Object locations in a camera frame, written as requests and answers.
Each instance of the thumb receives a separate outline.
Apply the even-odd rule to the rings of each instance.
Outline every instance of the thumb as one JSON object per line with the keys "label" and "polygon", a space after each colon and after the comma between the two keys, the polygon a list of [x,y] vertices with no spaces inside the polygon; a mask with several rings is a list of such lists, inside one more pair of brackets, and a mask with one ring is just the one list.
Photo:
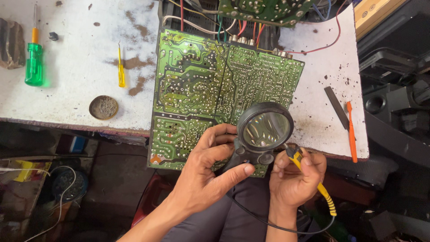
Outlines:
{"label": "thumb", "polygon": [[215,187],[215,190],[225,194],[234,185],[238,184],[245,178],[249,177],[255,171],[255,167],[251,164],[240,164],[229,170],[227,170],[221,176],[216,177],[211,184]]}
{"label": "thumb", "polygon": [[316,189],[321,180],[321,174],[309,157],[303,157],[301,160],[301,171],[303,173],[304,185],[311,189]]}

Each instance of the screwdriver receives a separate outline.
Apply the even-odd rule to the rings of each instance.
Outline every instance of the screwdriver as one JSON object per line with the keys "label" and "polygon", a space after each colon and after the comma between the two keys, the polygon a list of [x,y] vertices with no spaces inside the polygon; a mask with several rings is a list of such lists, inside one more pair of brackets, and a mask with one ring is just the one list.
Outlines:
{"label": "screwdriver", "polygon": [[124,67],[121,64],[121,48],[120,48],[120,42],[118,42],[118,79],[119,79],[119,87],[125,87],[126,81],[124,80]]}
{"label": "screwdriver", "polygon": [[28,59],[25,67],[25,83],[29,86],[38,87],[42,81],[42,46],[39,42],[39,30],[37,29],[37,4],[34,5],[33,33],[31,43],[27,44]]}
{"label": "screwdriver", "polygon": [[[284,148],[285,148],[285,152],[288,155],[288,158],[292,162],[294,162],[294,164],[299,168],[299,170],[301,170],[300,162],[303,159],[301,149],[298,146],[295,149],[293,149],[289,145],[287,145],[286,143],[284,143]],[[327,192],[327,189],[323,186],[322,183],[318,184],[317,189],[321,193],[321,195],[323,195],[324,198],[326,199],[326,201],[329,205],[330,214],[332,216],[337,216],[335,204],[333,203],[332,198],[330,197],[329,193]]]}

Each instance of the magnifying glass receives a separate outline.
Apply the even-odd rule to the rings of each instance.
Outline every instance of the magnifying glass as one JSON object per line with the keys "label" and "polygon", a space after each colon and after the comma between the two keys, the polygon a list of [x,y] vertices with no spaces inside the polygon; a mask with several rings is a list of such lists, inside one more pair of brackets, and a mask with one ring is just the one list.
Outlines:
{"label": "magnifying glass", "polygon": [[222,174],[240,165],[268,165],[275,160],[273,150],[285,144],[294,130],[288,110],[276,102],[262,102],[244,111],[237,122],[235,152],[216,173]]}

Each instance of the green screwdriver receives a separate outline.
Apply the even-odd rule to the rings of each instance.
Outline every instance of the green screwdriver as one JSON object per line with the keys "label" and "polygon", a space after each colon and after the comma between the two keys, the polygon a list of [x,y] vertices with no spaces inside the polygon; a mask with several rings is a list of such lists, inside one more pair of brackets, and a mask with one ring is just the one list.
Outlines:
{"label": "green screwdriver", "polygon": [[37,4],[34,5],[34,26],[31,43],[27,44],[28,59],[25,67],[25,83],[29,86],[38,87],[42,82],[42,46],[39,42],[39,30],[37,29]]}

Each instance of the dark trousers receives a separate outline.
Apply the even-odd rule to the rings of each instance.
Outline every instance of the dark trousers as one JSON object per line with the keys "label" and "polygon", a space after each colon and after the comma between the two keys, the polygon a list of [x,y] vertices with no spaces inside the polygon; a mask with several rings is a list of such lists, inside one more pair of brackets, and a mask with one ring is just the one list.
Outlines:
{"label": "dark trousers", "polygon": [[[247,178],[235,185],[229,194],[261,218],[269,216],[269,179]],[[234,204],[227,196],[206,210],[195,213],[173,227],[162,242],[263,242],[267,225]]]}

